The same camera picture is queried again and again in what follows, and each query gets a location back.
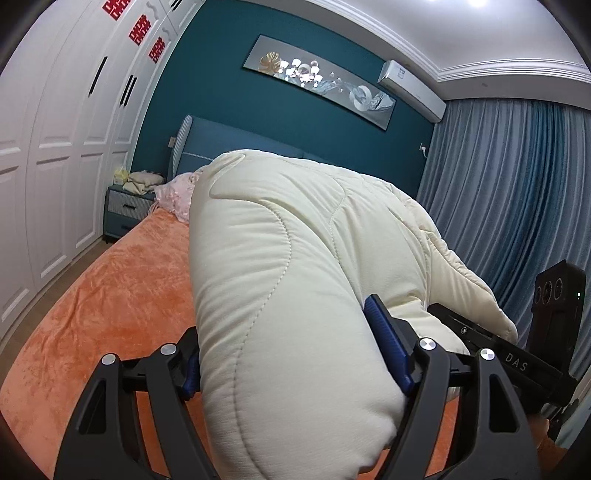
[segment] blue upholstered headboard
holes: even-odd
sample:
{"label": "blue upholstered headboard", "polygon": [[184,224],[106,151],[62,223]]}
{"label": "blue upholstered headboard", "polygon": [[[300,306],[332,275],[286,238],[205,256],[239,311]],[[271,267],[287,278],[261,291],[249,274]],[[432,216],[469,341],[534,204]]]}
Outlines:
{"label": "blue upholstered headboard", "polygon": [[176,175],[195,171],[209,164],[225,152],[250,148],[273,152],[284,157],[307,158],[329,163],[316,155],[304,152],[301,148],[276,142],[267,137],[218,124],[204,118],[187,115],[178,130],[168,166],[168,179]]}

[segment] orange bedsheet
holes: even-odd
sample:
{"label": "orange bedsheet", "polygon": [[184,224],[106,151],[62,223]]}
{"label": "orange bedsheet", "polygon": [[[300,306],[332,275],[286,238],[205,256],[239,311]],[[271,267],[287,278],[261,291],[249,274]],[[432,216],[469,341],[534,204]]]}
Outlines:
{"label": "orange bedsheet", "polygon": [[[0,390],[0,411],[25,451],[52,478],[70,415],[101,356],[147,356],[178,340],[194,322],[188,226],[156,210],[98,258],[41,321]],[[188,407],[207,445],[200,396]],[[147,394],[138,394],[138,408],[151,466],[166,475]],[[447,409],[430,472],[440,470],[447,458],[455,408]],[[375,475],[376,469],[359,478]]]}

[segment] white ceiling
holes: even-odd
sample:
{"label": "white ceiling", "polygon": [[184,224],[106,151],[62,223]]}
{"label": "white ceiling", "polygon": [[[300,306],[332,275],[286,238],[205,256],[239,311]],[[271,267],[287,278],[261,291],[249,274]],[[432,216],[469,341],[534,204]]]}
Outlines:
{"label": "white ceiling", "polygon": [[247,1],[394,59],[444,99],[532,98],[591,109],[591,73],[538,0]]}

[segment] silver screw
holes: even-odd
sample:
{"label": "silver screw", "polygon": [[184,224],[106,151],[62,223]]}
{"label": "silver screw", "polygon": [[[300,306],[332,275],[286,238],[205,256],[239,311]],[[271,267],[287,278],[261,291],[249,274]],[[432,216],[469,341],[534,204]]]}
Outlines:
{"label": "silver screw", "polygon": [[112,365],[115,363],[115,360],[117,360],[117,357],[112,353],[107,353],[102,359],[100,359],[103,365]]}
{"label": "silver screw", "polygon": [[423,350],[433,350],[437,346],[435,340],[432,338],[421,338],[418,344]]}
{"label": "silver screw", "polygon": [[160,353],[163,355],[172,355],[177,351],[177,346],[174,343],[165,343],[160,347]]}
{"label": "silver screw", "polygon": [[495,353],[490,348],[483,348],[482,350],[480,350],[480,356],[484,360],[494,360],[495,359]]}

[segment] curtain fold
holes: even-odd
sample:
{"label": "curtain fold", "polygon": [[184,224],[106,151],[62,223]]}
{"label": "curtain fold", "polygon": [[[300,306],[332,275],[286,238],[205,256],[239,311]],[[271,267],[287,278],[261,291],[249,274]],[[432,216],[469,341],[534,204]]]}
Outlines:
{"label": "curtain fold", "polygon": [[[417,200],[482,277],[523,346],[535,277],[567,259],[591,273],[591,113],[548,102],[455,100],[436,125]],[[571,372],[591,363],[587,302]]]}

